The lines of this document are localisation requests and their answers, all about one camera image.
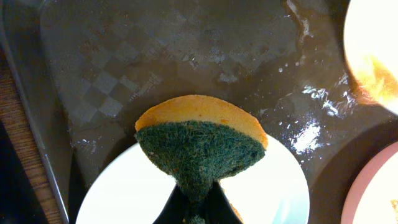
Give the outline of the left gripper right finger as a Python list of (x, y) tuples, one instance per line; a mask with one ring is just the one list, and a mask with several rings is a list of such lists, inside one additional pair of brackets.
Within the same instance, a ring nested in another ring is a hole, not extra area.
[(218, 182), (214, 182), (205, 203), (206, 224), (242, 224)]

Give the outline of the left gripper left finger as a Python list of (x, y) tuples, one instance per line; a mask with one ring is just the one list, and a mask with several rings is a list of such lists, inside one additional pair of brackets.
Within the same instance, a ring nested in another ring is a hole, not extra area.
[(176, 185), (153, 224), (182, 224), (187, 215), (189, 204), (188, 198)]

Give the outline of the light blue plate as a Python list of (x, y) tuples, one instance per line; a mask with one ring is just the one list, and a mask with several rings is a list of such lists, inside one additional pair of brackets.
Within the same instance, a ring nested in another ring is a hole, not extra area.
[[(268, 137), (266, 155), (254, 166), (220, 181), (244, 223), (307, 223), (307, 180), (293, 154)], [(90, 187), (77, 223), (153, 223), (175, 188), (135, 144), (118, 156)]]

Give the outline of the green orange sponge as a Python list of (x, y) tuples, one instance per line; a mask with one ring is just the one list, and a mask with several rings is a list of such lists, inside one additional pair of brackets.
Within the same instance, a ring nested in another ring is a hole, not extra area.
[(258, 120), (227, 101), (185, 95), (151, 107), (135, 123), (144, 154), (188, 199), (187, 223), (204, 223), (213, 184), (259, 162), (268, 146)]

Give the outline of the pinkish white plate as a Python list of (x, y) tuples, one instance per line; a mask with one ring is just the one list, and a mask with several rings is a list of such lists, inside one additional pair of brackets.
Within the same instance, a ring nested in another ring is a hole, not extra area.
[(397, 224), (397, 143), (376, 154), (355, 178), (341, 224)]

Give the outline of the cream white plate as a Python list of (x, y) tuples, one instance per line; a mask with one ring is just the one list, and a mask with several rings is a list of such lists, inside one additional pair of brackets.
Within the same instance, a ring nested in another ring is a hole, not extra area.
[(359, 101), (397, 114), (397, 0), (351, 0), (343, 43)]

